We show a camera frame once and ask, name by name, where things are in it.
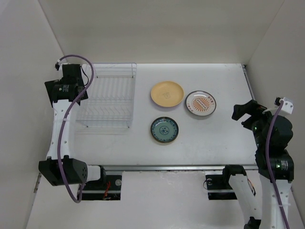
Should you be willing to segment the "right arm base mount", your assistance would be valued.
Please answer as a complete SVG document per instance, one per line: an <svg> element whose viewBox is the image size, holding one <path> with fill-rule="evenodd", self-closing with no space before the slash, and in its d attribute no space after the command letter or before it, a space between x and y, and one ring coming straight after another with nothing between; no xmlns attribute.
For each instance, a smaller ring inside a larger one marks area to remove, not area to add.
<svg viewBox="0 0 305 229"><path fill-rule="evenodd" d="M209 200L237 200L233 188L225 183L222 174L206 174L203 188L207 190Z"/></svg>

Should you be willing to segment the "white plate orange sunburst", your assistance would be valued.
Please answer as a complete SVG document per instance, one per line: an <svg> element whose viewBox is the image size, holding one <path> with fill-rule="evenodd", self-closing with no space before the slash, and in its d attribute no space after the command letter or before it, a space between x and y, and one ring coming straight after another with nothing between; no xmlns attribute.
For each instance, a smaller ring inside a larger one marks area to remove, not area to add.
<svg viewBox="0 0 305 229"><path fill-rule="evenodd" d="M184 104L189 113L199 117L213 114L217 106L215 98L210 93L200 90L189 93Z"/></svg>

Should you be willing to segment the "teal blue floral plate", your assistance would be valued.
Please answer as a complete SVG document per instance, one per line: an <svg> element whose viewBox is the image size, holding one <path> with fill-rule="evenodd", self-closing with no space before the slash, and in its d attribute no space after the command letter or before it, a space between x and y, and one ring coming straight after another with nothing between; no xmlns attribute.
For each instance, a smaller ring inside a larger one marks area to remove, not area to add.
<svg viewBox="0 0 305 229"><path fill-rule="evenodd" d="M179 126L177 122L170 117L158 117L152 122L150 132L155 141L167 144L177 138Z"/></svg>

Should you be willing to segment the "yellow plastic plate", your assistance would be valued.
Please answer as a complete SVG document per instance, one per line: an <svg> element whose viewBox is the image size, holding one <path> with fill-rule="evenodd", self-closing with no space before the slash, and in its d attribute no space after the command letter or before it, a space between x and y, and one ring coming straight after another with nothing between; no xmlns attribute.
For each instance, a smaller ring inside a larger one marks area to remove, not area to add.
<svg viewBox="0 0 305 229"><path fill-rule="evenodd" d="M173 81L159 82L151 89L151 99L160 107L175 107L183 98L183 88Z"/></svg>

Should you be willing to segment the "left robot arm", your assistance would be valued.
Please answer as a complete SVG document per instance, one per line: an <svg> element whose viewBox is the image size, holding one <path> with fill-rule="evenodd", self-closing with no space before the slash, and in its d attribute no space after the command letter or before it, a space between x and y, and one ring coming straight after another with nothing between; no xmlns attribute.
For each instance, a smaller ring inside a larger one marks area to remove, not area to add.
<svg viewBox="0 0 305 229"><path fill-rule="evenodd" d="M53 108L53 128L50 148L46 159L39 162L39 171L52 186L85 184L90 182L96 189L105 187L107 178L102 166L90 166L74 156L74 137L77 112L82 95L76 102L85 84L80 64L60 66L62 78L45 82Z"/></svg>

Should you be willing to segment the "purple plastic plate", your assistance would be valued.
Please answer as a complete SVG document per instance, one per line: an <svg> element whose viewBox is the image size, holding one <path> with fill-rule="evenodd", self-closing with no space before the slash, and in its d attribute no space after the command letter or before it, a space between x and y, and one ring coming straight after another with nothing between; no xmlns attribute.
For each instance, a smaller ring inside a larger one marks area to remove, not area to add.
<svg viewBox="0 0 305 229"><path fill-rule="evenodd" d="M159 106L156 105L156 108L159 110L166 110L166 111L170 111L170 110L175 110L176 108L178 108L179 106L171 106L171 107L165 107L165 106Z"/></svg>

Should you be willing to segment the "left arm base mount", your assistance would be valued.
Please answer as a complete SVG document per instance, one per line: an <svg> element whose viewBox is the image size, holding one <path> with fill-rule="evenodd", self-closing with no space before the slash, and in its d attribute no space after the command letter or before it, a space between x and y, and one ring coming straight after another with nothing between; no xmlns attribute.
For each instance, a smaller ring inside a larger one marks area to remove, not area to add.
<svg viewBox="0 0 305 229"><path fill-rule="evenodd" d="M121 200L122 174L106 175L104 180L89 181L82 190L83 201Z"/></svg>

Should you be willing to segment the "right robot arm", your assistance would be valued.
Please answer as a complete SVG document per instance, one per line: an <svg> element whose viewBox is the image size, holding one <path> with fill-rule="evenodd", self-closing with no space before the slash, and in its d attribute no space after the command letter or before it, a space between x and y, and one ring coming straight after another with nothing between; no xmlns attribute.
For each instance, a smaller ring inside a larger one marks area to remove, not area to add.
<svg viewBox="0 0 305 229"><path fill-rule="evenodd" d="M247 173L242 165L226 165L221 175L224 187L232 188L244 218L245 229L288 229L289 192L294 179L294 161L286 147L293 137L292 124L286 118L294 105L277 97L274 108L257 101L234 105L232 119L245 114L242 126L252 131L257 150L255 162L262 187L262 205L255 200Z"/></svg>

